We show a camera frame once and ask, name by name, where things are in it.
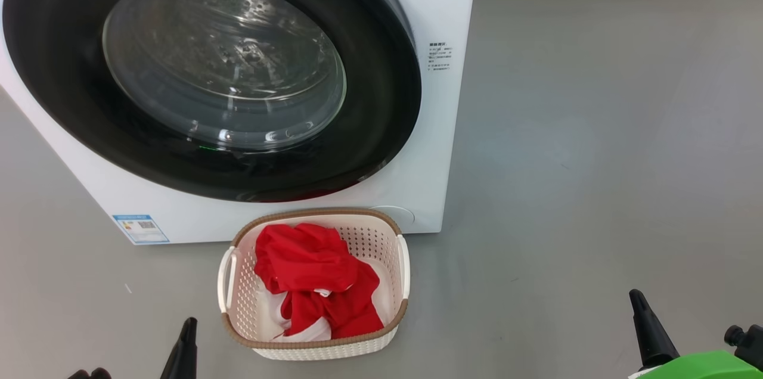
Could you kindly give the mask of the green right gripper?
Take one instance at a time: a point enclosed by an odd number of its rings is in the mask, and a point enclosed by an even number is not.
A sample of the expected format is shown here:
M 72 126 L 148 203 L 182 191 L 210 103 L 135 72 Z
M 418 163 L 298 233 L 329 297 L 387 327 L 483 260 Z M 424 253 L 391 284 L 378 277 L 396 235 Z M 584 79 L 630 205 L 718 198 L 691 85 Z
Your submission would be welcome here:
M 643 371 L 629 378 L 761 378 L 761 370 L 725 351 L 681 356 L 638 289 L 629 291 Z

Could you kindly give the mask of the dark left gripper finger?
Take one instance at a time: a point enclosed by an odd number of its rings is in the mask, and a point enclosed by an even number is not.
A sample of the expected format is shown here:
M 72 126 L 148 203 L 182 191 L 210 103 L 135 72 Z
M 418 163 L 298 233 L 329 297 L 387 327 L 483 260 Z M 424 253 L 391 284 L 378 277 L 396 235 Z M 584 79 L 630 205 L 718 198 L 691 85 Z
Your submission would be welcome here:
M 183 323 L 179 338 L 175 342 L 161 379 L 196 379 L 198 365 L 198 347 L 196 345 L 198 320 L 188 317 Z

